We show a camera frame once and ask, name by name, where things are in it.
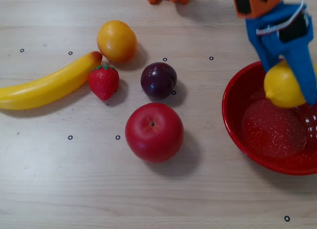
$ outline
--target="dark purple plum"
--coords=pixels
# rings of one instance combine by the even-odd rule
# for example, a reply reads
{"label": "dark purple plum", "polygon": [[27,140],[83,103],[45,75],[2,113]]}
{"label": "dark purple plum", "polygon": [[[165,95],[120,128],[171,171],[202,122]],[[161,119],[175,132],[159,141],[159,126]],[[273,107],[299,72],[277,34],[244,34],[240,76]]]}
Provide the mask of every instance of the dark purple plum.
{"label": "dark purple plum", "polygon": [[173,91],[177,74],[170,65],[155,62],[147,66],[141,76],[141,86],[151,99],[163,99]]}

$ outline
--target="wooden table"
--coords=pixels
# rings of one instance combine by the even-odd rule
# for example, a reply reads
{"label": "wooden table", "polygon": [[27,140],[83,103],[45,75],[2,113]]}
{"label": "wooden table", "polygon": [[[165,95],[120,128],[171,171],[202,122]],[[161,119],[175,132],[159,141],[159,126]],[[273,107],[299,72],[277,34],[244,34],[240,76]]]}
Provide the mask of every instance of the wooden table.
{"label": "wooden table", "polygon": [[[317,23],[316,0],[306,1]],[[0,87],[98,50],[99,27],[111,19],[130,25],[140,45],[116,65],[120,89],[108,105],[84,85],[41,108],[0,112],[0,228],[315,229],[316,176],[258,166],[224,127],[227,83],[258,60],[233,0],[0,0]],[[163,102],[186,133],[179,154],[152,166],[130,151],[124,127],[150,102],[143,69],[163,58],[179,77],[177,95]]]}

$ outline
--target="white wire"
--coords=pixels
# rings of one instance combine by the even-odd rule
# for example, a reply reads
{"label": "white wire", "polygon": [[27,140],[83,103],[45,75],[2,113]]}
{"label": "white wire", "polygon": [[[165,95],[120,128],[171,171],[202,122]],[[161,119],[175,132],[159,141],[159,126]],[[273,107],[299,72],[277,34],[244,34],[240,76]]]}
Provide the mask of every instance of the white wire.
{"label": "white wire", "polygon": [[281,29],[286,28],[294,21],[294,19],[302,11],[303,7],[304,7],[304,0],[302,0],[301,5],[297,9],[297,11],[287,21],[285,21],[284,23],[281,23],[279,25],[268,27],[266,29],[262,29],[262,30],[257,29],[257,35],[267,35],[267,34],[270,34],[270,33],[273,33],[273,32],[276,32],[276,31],[279,31]]}

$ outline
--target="orange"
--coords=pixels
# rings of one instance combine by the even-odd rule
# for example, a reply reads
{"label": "orange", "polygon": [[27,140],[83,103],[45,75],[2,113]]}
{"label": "orange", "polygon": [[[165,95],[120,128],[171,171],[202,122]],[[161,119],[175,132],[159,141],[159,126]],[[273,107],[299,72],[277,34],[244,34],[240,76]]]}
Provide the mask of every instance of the orange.
{"label": "orange", "polygon": [[138,41],[127,24],[111,20],[100,28],[97,44],[100,52],[109,61],[126,62],[135,55]]}

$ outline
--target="banana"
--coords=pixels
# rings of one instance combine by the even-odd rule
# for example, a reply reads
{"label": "banana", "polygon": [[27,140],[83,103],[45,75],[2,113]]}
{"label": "banana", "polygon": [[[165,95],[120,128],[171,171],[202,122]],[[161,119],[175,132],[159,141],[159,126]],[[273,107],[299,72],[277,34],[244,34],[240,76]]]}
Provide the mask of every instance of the banana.
{"label": "banana", "polygon": [[94,51],[63,69],[41,79],[0,89],[0,108],[23,110],[56,101],[88,81],[91,71],[102,61],[102,54]]}

